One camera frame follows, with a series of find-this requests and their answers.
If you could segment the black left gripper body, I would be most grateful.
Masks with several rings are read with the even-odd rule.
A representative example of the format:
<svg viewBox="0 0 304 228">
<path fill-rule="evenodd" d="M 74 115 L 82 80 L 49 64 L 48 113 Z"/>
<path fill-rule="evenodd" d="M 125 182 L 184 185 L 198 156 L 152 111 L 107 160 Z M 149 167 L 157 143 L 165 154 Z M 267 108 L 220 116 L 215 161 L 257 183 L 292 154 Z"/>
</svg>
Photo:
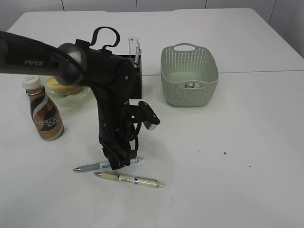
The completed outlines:
<svg viewBox="0 0 304 228">
<path fill-rule="evenodd" d="M 106 135 L 99 134 L 99 142 L 103 147 L 103 153 L 110 163 L 112 170 L 129 166 L 131 162 L 137 160 L 138 137 L 135 138 L 135 148 L 131 149 L 128 141 L 118 141 L 114 143 Z"/>
</svg>

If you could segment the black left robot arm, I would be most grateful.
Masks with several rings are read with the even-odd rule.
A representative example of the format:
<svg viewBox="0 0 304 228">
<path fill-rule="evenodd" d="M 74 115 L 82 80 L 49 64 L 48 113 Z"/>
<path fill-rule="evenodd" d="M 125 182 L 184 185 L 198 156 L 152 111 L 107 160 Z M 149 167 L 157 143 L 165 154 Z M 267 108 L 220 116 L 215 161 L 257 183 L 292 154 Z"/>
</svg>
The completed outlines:
<svg viewBox="0 0 304 228">
<path fill-rule="evenodd" d="M 53 76 L 63 86 L 91 88 L 98 108 L 99 142 L 113 170 L 128 166 L 137 155 L 129 100 L 136 81 L 133 64 L 115 55 L 113 44 L 93 49 L 101 28 L 90 42 L 77 39 L 53 47 L 20 35 L 1 32 L 0 71 L 5 74 Z"/>
</svg>

